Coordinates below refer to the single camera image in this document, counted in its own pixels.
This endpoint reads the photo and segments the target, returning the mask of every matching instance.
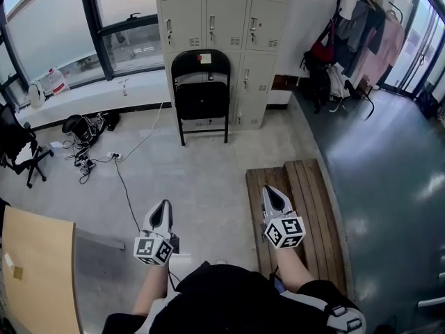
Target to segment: chair seat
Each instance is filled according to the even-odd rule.
[[[182,84],[176,89],[175,101],[182,120],[223,118],[230,103],[229,88],[220,81]]]

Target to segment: office chair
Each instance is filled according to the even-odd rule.
[[[51,150],[43,152],[43,149],[38,145],[36,135],[31,129],[29,122],[25,122],[24,127],[19,124],[15,117],[15,113],[10,104],[6,104],[0,109],[0,157],[1,165],[9,167],[18,175],[25,169],[29,170],[28,181],[26,185],[32,188],[31,176],[36,169],[42,176],[42,181],[45,182],[47,178],[40,170],[38,163],[42,161],[48,154],[53,157],[54,153]],[[16,164],[17,156],[25,148],[30,148],[31,153],[28,159],[19,160]]]
[[[207,82],[180,83],[178,78],[192,73],[207,73]],[[227,83],[213,81],[213,74],[224,74]],[[173,93],[179,124],[181,144],[184,134],[197,132],[224,131],[224,143],[227,143],[229,133],[230,104],[230,62],[221,51],[214,49],[199,49],[185,51],[178,55],[172,63]],[[224,129],[209,129],[200,131],[184,131],[182,120],[197,120],[225,117]]]

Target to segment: wooden table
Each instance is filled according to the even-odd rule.
[[[75,236],[76,225],[70,221],[5,209],[3,276],[8,307],[32,334],[83,333],[74,291]],[[117,241],[96,241],[124,249]],[[21,280],[13,278],[6,254],[23,268]]]

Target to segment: gray epoxy floor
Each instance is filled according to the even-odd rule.
[[[369,333],[392,315],[398,333],[436,321],[445,305],[445,137],[416,105],[386,92],[347,111],[298,101],[325,159],[348,239],[357,304]]]
[[[107,152],[123,155],[148,135],[157,111],[122,114],[114,132],[106,132],[91,158]],[[68,139],[61,127],[38,132],[41,143]],[[163,109],[154,133],[126,161],[119,164],[139,224],[158,201],[168,198],[174,214],[173,230],[181,239],[180,255],[173,255],[171,271],[184,278],[203,261],[257,269],[245,170],[282,166],[308,157],[299,144],[286,111],[267,111],[259,131],[221,136],[187,136],[180,146],[172,109]],[[112,312],[131,312],[147,267],[132,258],[138,235],[115,164],[97,164],[90,179],[79,184],[80,172],[67,151],[46,158],[47,182],[35,178],[26,187],[26,174],[0,168],[0,196],[20,209],[74,221],[77,227],[124,241],[121,252],[86,240],[76,247],[76,292],[85,333],[98,334]],[[140,333],[146,333],[146,323]]]

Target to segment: water bottle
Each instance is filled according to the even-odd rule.
[[[51,90],[54,95],[70,89],[63,73],[59,70],[54,70],[53,68],[49,70],[48,82],[51,85]]]

